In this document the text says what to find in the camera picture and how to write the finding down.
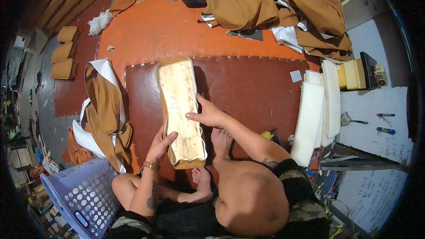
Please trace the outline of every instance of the wristwatch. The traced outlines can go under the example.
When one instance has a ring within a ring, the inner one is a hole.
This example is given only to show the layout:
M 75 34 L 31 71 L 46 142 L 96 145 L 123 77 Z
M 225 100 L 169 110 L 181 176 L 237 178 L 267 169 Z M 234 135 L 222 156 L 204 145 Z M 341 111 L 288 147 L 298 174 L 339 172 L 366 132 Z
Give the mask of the wristwatch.
M 148 167 L 151 168 L 152 170 L 156 171 L 159 168 L 159 164 L 156 162 L 143 162 L 142 167 Z

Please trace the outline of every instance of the blue laundry basket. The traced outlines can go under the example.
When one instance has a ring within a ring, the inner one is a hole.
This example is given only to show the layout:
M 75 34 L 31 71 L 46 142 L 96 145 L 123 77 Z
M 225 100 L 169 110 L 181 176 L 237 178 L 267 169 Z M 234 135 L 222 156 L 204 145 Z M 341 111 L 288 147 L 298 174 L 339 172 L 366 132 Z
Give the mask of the blue laundry basket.
M 41 182 L 53 204 L 69 225 L 84 239 L 102 238 L 120 203 L 112 191 L 118 173 L 106 158 L 97 158 Z

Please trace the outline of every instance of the person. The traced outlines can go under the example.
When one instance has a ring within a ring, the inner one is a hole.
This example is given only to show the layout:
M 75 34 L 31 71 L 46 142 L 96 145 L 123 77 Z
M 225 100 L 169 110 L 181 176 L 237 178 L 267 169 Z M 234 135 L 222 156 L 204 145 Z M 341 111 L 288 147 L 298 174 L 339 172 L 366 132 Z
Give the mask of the person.
M 211 190 L 204 167 L 192 170 L 198 187 L 191 194 L 158 185 L 155 166 L 144 167 L 141 178 L 120 174 L 112 188 L 126 211 L 108 238 L 328 238 L 327 215 L 290 154 L 199 94 L 197 100 L 202 113 L 186 118 L 213 127 L 218 190 Z M 163 127 L 147 153 L 148 164 L 159 164 L 178 137 L 173 132 L 162 140 L 162 132 Z M 253 161 L 230 159 L 233 139 Z

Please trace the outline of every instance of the concrete floor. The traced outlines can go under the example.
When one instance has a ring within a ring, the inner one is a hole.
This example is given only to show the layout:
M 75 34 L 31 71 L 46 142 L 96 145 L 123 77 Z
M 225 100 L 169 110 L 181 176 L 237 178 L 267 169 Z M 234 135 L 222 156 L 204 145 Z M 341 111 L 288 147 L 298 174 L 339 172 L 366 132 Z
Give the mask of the concrete floor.
M 38 112 L 40 131 L 43 136 L 47 150 L 50 150 L 52 159 L 57 164 L 62 164 L 65 168 L 71 167 L 70 162 L 65 163 L 62 158 L 62 151 L 68 148 L 68 128 L 72 126 L 72 121 L 79 116 L 66 116 L 55 118 L 54 114 L 54 88 L 55 80 L 50 79 L 51 63 L 50 59 L 53 51 L 59 45 L 56 36 L 47 41 L 43 51 L 39 56 L 34 56 L 25 61 L 24 81 L 22 90 L 19 92 L 20 102 L 20 122 L 23 135 L 29 136 L 29 122 L 34 120 L 35 112 Z M 35 94 L 37 84 L 37 73 L 41 69 L 41 81 L 38 93 Z M 33 90 L 32 106 L 29 103 L 30 90 Z M 31 158 L 38 164 L 37 155 L 32 151 Z

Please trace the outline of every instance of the hand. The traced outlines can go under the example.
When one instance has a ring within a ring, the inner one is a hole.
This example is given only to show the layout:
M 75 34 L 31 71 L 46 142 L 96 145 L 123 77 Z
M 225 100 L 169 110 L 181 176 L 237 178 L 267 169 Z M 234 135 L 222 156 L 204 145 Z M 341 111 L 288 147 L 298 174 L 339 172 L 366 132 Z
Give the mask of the hand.
M 185 115 L 186 118 L 200 122 L 206 126 L 224 128 L 224 125 L 226 124 L 226 118 L 228 118 L 229 115 L 223 112 L 213 103 L 202 97 L 199 93 L 196 96 L 196 99 L 202 105 L 202 113 L 187 113 Z
M 164 125 L 161 126 L 158 133 L 155 135 L 152 141 L 151 148 L 147 152 L 146 161 L 160 163 L 164 159 L 165 153 L 167 153 L 168 145 L 171 145 L 176 140 L 178 133 L 171 132 L 165 139 L 162 139 L 164 134 Z

